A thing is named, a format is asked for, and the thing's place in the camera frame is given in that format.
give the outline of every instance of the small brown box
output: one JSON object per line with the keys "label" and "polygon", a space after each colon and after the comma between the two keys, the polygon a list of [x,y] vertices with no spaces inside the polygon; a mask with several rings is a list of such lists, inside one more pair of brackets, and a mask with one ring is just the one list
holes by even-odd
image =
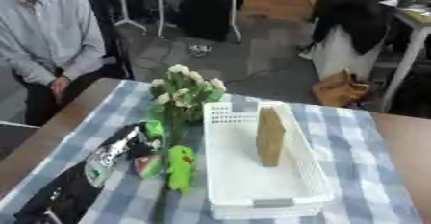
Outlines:
{"label": "small brown box", "polygon": [[285,132],[286,130],[275,109],[262,108],[256,143],[264,167],[278,166]]}

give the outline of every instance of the green plush toy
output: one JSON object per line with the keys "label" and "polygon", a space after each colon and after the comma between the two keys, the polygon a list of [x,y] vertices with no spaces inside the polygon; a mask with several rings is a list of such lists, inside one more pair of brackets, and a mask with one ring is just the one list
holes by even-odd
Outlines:
{"label": "green plush toy", "polygon": [[169,149],[169,187],[173,190],[189,191],[190,178],[194,176],[194,152],[189,147],[174,146]]}

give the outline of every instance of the gray shirt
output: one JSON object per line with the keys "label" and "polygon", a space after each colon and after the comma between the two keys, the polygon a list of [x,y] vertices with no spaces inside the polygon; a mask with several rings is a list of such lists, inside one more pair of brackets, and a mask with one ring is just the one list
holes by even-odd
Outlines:
{"label": "gray shirt", "polygon": [[57,67],[73,81],[99,69],[103,55],[89,0],[0,0],[0,61],[26,82],[48,85]]}

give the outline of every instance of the white plastic basket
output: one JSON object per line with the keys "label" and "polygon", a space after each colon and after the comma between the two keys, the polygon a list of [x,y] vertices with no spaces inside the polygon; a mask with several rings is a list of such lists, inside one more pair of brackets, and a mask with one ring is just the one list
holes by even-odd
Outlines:
{"label": "white plastic basket", "polygon": [[[326,176],[282,102],[209,103],[204,108],[209,199],[216,219],[312,216],[333,199]],[[273,107],[286,129],[279,166],[262,167],[256,135],[260,108]]]}

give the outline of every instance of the tablecloth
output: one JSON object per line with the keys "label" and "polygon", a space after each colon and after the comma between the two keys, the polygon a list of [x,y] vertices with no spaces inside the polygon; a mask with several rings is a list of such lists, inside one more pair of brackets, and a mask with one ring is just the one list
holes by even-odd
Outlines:
{"label": "tablecloth", "polygon": [[[115,130],[144,118],[151,102],[148,84],[122,81],[61,144],[0,202],[0,223],[41,187],[83,160]],[[243,102],[225,95],[225,101]],[[421,223],[418,212],[390,160],[385,141],[368,112],[292,104],[292,111],[312,144],[316,158],[335,191],[335,200],[315,217],[217,221],[207,196],[202,126],[190,127],[185,143],[197,153],[196,177],[190,192],[170,192],[164,223]],[[160,179],[140,179],[130,163],[121,163],[81,223],[151,223],[150,213],[162,186]]]}

